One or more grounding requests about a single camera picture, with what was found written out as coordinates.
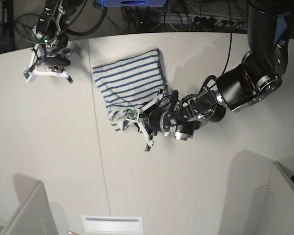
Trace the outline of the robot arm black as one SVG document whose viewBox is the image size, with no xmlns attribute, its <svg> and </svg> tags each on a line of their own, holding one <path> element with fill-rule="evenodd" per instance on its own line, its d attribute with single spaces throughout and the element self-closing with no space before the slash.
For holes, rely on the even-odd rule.
<svg viewBox="0 0 294 235">
<path fill-rule="evenodd" d="M 282 84 L 288 65 L 292 22 L 288 0 L 250 0 L 247 39 L 249 51 L 241 63 L 220 76 L 208 76 L 197 94 L 169 96 L 169 106 L 160 106 L 159 95 L 140 111 L 138 130 L 147 140 L 162 133 L 177 140 L 189 140 L 204 123 L 221 121 L 227 110 L 252 106 Z"/>
<path fill-rule="evenodd" d="M 28 71 L 33 72 L 37 66 L 44 65 L 52 72 L 63 72 L 71 64 L 66 57 L 68 30 L 74 19 L 79 16 L 86 5 L 85 0 L 47 0 L 44 10 L 34 27 L 33 36 L 36 40 L 33 48 L 33 60 Z"/>
</svg>

